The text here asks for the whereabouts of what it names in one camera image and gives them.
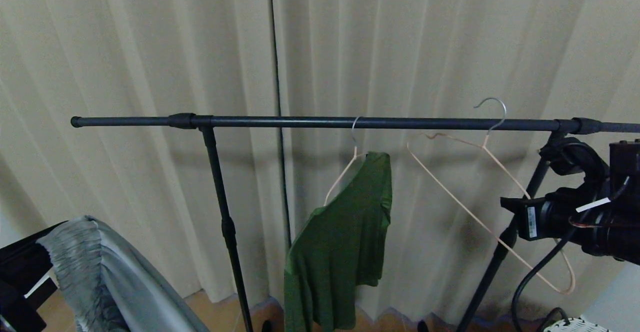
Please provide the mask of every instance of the horizontal metal bar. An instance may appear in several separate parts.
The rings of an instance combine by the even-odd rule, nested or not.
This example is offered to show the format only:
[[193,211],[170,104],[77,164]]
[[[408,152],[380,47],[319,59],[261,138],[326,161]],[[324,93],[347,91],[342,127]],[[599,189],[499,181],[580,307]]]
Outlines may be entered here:
[[[294,127],[349,129],[355,117],[288,117],[288,116],[209,116],[178,114],[167,117],[74,117],[74,127],[83,126],[174,126],[183,129],[198,127]],[[498,123],[489,118],[386,118],[361,117],[356,129],[438,129],[488,130]],[[637,123],[597,122],[594,132],[638,132]],[[509,119],[496,130],[558,131],[579,133],[581,123],[576,120],[519,120]]]

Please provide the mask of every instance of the floor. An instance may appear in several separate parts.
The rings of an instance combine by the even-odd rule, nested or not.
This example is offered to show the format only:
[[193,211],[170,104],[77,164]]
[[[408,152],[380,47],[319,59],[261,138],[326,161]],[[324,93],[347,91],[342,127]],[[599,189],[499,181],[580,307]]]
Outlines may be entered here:
[[[185,300],[211,332],[245,332],[237,298],[231,297],[222,302],[211,303],[206,294],[200,291]],[[56,291],[46,300],[38,309],[38,313],[47,324],[45,332],[75,331],[73,312],[66,305],[60,291]],[[256,332],[261,331],[263,322],[266,320],[270,320],[272,323],[273,332],[284,332],[284,315],[275,300],[254,307],[251,310],[251,320]],[[374,323],[364,313],[357,310],[356,321],[356,328],[352,330],[354,332],[414,332],[417,329],[416,323],[412,323],[395,312],[382,314]],[[455,330],[453,326],[446,325],[434,316],[427,318],[425,322],[430,332],[453,332]],[[523,327],[525,332],[534,332],[537,325],[528,324]],[[498,322],[490,327],[473,324],[467,330],[467,332],[512,331],[514,328],[508,321]],[[313,332],[322,332],[322,329],[315,325]]]

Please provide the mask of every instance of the curtain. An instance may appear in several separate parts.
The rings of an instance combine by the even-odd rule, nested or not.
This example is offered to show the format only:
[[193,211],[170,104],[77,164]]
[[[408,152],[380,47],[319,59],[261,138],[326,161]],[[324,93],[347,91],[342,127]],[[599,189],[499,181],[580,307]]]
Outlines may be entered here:
[[[0,0],[0,197],[27,234],[91,214],[129,240],[182,295],[235,292],[213,180],[197,130],[74,129],[71,116],[224,115],[510,118],[640,122],[639,0]],[[484,132],[455,132],[481,142]],[[249,304],[282,302],[289,234],[350,160],[348,130],[216,129]],[[496,242],[405,149],[412,131],[357,130],[388,152],[393,208],[375,318],[434,312],[457,323]],[[522,183],[542,132],[495,132],[489,148]],[[583,136],[603,156],[616,134]],[[477,150],[416,140],[414,150],[494,231],[517,188]],[[548,176],[540,195],[577,186]],[[552,241],[519,241],[534,264]],[[578,287],[534,280],[529,317],[582,312],[622,268],[567,248]],[[526,273],[508,257],[480,312],[503,313]],[[569,281],[556,259],[543,271]]]

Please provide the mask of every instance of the green cloth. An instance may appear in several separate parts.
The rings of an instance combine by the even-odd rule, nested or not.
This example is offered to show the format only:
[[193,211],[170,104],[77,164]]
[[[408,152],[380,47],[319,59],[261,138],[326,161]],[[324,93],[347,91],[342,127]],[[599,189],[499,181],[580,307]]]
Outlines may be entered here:
[[286,257],[286,332],[355,327],[355,288],[382,277],[391,222],[391,163],[370,152],[349,185],[315,209]]

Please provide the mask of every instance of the ruffled fabric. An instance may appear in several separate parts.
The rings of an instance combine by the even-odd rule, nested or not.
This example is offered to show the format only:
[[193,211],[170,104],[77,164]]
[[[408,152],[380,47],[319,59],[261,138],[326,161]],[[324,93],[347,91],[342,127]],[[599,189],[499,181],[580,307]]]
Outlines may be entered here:
[[78,332],[208,332],[151,263],[96,218],[63,223],[38,243]]

